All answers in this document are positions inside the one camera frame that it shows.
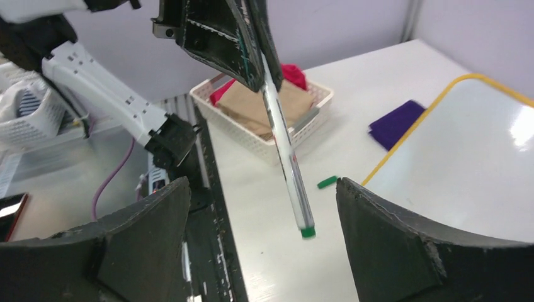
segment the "yellow whiteboard frame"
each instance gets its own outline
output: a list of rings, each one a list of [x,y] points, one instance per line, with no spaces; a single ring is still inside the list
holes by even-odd
[[[410,129],[408,129],[408,131],[406,131],[406,133],[400,138],[400,140],[393,146],[393,148],[391,148],[391,150],[389,150],[389,152],[387,152],[386,156],[373,169],[373,172],[371,172],[371,174],[369,174],[369,176],[367,176],[365,178],[365,180],[362,182],[361,185],[365,186],[371,180],[371,178],[373,178],[373,176],[389,160],[389,158],[393,155],[393,153],[395,153],[395,151],[397,151],[397,149],[406,141],[406,139],[408,139],[410,134],[412,134],[412,132],[424,121],[424,119],[430,114],[430,112],[432,112],[432,110],[434,110],[437,107],[437,105],[443,100],[443,98],[447,95],[447,93],[449,93],[449,91],[451,91],[451,89],[456,84],[458,84],[459,82],[462,82],[464,80],[469,80],[469,79],[481,80],[482,82],[485,82],[486,84],[490,85],[491,87],[493,87],[493,88],[495,88],[495,89],[497,89],[499,91],[502,91],[503,93],[507,94],[508,96],[511,96],[512,98],[517,99],[519,102],[534,108],[534,101],[533,100],[529,99],[528,97],[526,97],[526,96],[524,96],[524,95],[522,95],[522,94],[520,94],[520,93],[518,93],[516,91],[513,91],[512,89],[506,87],[505,85],[502,85],[501,83],[499,83],[499,82],[497,82],[495,80],[492,80],[492,79],[486,77],[485,75],[482,75],[482,74],[466,74],[466,75],[462,75],[461,77],[456,78],[449,85],[447,85],[445,90],[443,90],[440,93],[440,95],[436,98],[436,100],[434,102],[432,102],[430,107],[428,107],[428,109],[424,111],[424,113],[416,120],[416,122],[410,127]]]

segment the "red cloth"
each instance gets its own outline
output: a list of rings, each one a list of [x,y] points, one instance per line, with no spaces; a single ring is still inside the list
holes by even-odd
[[[282,64],[282,73],[284,75],[284,78],[293,85],[301,88],[304,91],[308,90],[308,85],[306,83],[306,76],[300,70],[299,67],[293,64]],[[222,95],[230,88],[230,86],[235,82],[235,79],[232,79],[230,82],[224,84],[221,88],[216,90],[212,95],[210,96],[210,101],[212,102],[212,105],[216,105],[220,98],[222,98]]]

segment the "white pen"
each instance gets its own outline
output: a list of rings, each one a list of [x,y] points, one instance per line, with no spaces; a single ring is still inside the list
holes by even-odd
[[[276,148],[278,150],[278,157],[284,174],[289,198],[293,206],[293,213],[297,221],[298,228],[303,238],[310,238],[315,236],[315,222],[308,202],[308,196],[304,189],[300,169],[298,168],[297,156],[293,150],[287,124],[282,112],[280,101],[278,99],[278,91],[276,91],[275,83],[271,77],[271,72],[267,65],[265,55],[261,55],[263,59],[263,66],[265,69],[265,83],[261,88],[263,93],[263,102],[271,129],[273,131],[273,138],[275,139]]]

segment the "green marker cap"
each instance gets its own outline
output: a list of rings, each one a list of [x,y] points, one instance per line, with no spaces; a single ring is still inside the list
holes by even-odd
[[[301,228],[300,233],[302,234],[302,238],[313,238],[315,237],[315,227]]]
[[[338,181],[338,177],[337,176],[331,176],[331,177],[328,177],[327,179],[321,181],[320,183],[317,184],[317,187],[319,189],[324,189],[325,187],[328,187],[332,184],[335,184],[336,181]]]

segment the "cable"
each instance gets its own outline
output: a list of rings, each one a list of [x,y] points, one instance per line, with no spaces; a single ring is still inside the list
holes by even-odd
[[[118,171],[120,171],[120,169],[122,169],[124,164],[126,164],[128,159],[130,158],[130,155],[132,154],[132,150],[134,149],[133,148],[134,145],[135,145],[135,138],[132,137],[132,142],[130,143],[130,148],[128,148],[128,150],[126,151],[126,154],[124,155],[124,158],[122,159],[122,161],[119,163],[117,168],[115,168],[115,170],[113,170],[113,172],[111,172],[111,174],[108,176],[108,178],[106,178],[104,180],[104,182],[102,182],[102,184],[100,185],[98,190],[96,190],[96,193],[94,194],[93,200],[92,200],[92,203],[91,203],[91,218],[93,219],[93,221],[96,221],[96,204],[98,203],[98,198],[100,197],[100,194],[102,194],[102,192],[104,191],[104,189],[106,189],[106,186],[110,183],[110,181],[115,177],[115,175],[118,173]]]
[[[55,92],[57,92],[57,94],[59,94],[59,96],[65,101],[65,104],[67,104],[68,107],[71,108],[72,112],[74,112],[74,114],[76,115],[75,118],[79,118],[81,120],[83,129],[84,129],[84,135],[85,135],[86,138],[89,137],[89,127],[90,127],[90,125],[86,120],[84,120],[82,118],[81,113],[76,109],[76,107],[73,105],[71,100],[69,98],[67,98],[67,96],[61,91],[61,89],[59,89],[59,87],[57,87],[57,85],[55,84],[54,81],[49,79],[42,72],[39,73],[39,74],[40,74],[41,78],[43,79],[43,81],[45,81],[45,83],[47,83],[48,86],[51,89],[53,89]]]
[[[95,124],[96,124],[95,118],[93,118],[92,115],[89,115],[89,130],[88,130],[89,137],[93,134],[93,129],[94,129]]]
[[[147,178],[148,178],[149,174],[152,173],[152,171],[154,171],[156,169],[158,169],[158,168],[157,167],[152,167],[152,169],[150,169],[148,172],[146,172],[145,174],[141,174],[139,176],[139,183],[137,184],[137,187],[135,187],[135,201],[139,201],[143,197],[143,196],[141,196],[141,187],[143,186],[145,181],[147,181]]]

